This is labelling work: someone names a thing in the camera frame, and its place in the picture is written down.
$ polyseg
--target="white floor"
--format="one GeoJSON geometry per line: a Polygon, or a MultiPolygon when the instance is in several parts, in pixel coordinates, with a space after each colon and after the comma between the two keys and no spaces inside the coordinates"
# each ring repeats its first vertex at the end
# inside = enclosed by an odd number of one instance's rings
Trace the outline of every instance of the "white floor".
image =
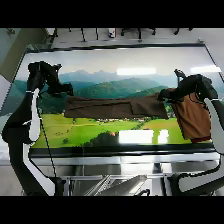
{"type": "MultiPolygon", "coordinates": [[[[58,37],[54,39],[54,47],[61,47],[62,44],[71,43],[74,44],[77,41],[82,41],[82,33],[80,28],[71,28],[72,32],[69,32],[68,28],[58,28],[58,37]]],[[[178,35],[174,35],[174,28],[157,28],[156,35],[152,36],[152,30],[148,28],[142,28],[142,39],[152,38],[174,38],[180,40],[181,38],[197,40],[201,38],[204,40],[210,50],[210,53],[214,57],[216,63],[224,71],[224,28],[194,28],[192,31],[188,31],[187,28],[180,29],[178,35]]],[[[121,36],[121,28],[117,28],[116,40],[138,39],[137,29],[127,31],[124,36],[121,36]]],[[[108,28],[98,28],[99,40],[110,40],[108,37],[108,28]]],[[[84,28],[84,35],[86,41],[96,40],[95,28],[84,28]]]]}

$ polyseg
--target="folded garment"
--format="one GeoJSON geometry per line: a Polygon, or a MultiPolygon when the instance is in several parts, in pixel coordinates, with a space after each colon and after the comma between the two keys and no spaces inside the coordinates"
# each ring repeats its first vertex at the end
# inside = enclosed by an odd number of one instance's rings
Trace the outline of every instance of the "folded garment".
{"type": "Polygon", "coordinates": [[[142,98],[94,99],[69,96],[64,116],[67,118],[140,118],[158,116],[168,119],[158,94],[142,98]]]}
{"type": "Polygon", "coordinates": [[[195,93],[191,93],[190,97],[185,96],[183,102],[172,103],[171,105],[184,139],[197,139],[192,142],[210,139],[211,121],[209,112],[197,100],[195,93]]]}

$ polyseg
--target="black border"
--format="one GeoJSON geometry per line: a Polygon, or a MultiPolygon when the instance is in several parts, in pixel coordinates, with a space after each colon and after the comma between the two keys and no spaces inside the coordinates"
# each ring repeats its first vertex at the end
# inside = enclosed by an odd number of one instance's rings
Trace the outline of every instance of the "black border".
{"type": "MultiPolygon", "coordinates": [[[[205,47],[211,60],[213,61],[214,64],[216,64],[206,44],[201,42],[200,43],[177,43],[177,44],[173,44],[173,43],[172,44],[169,44],[169,43],[144,44],[143,43],[143,44],[122,44],[122,45],[117,44],[117,45],[108,45],[108,46],[103,45],[103,46],[86,46],[86,47],[84,46],[84,47],[51,48],[51,49],[49,49],[49,47],[50,46],[48,46],[48,49],[38,49],[38,50],[26,49],[22,58],[24,58],[25,54],[28,54],[28,53],[54,52],[54,51],[145,48],[145,47],[205,47]]],[[[148,146],[127,146],[126,145],[126,146],[51,148],[51,154],[53,158],[170,155],[170,154],[192,154],[192,153],[211,153],[211,152],[215,152],[215,149],[213,148],[212,143],[167,144],[167,145],[148,145],[148,146]]],[[[29,156],[30,158],[49,158],[49,152],[46,150],[46,148],[31,148],[29,156]]]]}

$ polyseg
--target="floor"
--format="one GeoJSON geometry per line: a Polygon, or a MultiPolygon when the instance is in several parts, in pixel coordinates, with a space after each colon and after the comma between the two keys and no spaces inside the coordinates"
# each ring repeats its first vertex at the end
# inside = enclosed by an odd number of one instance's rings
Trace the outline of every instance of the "floor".
{"type": "MultiPolygon", "coordinates": [[[[82,41],[82,35],[80,28],[71,28],[72,32],[69,32],[68,29],[60,28],[58,29],[58,37],[54,39],[54,47],[62,47],[66,43],[71,45],[76,44],[77,41],[82,41]]],[[[209,47],[210,53],[215,58],[216,63],[224,71],[224,28],[194,28],[192,31],[188,29],[181,29],[179,34],[175,36],[173,34],[174,29],[172,28],[158,28],[155,36],[152,36],[151,30],[143,29],[142,30],[142,39],[155,39],[155,38],[174,38],[180,40],[181,38],[194,39],[195,41],[198,38],[204,40],[209,47]]],[[[124,36],[120,35],[121,29],[117,29],[117,36],[115,40],[127,40],[127,39],[137,39],[138,32],[133,29],[132,32],[125,33],[124,36]]],[[[86,41],[96,40],[96,33],[94,28],[84,28],[84,34],[86,41]]],[[[98,29],[99,40],[110,40],[108,37],[107,28],[98,29]]],[[[52,173],[50,168],[45,168],[46,174],[52,173]]],[[[67,173],[67,170],[73,168],[65,168],[63,175],[67,173]]],[[[13,169],[10,166],[1,166],[0,167],[0,195],[20,195],[21,194],[21,185],[19,184],[13,169]]]]}

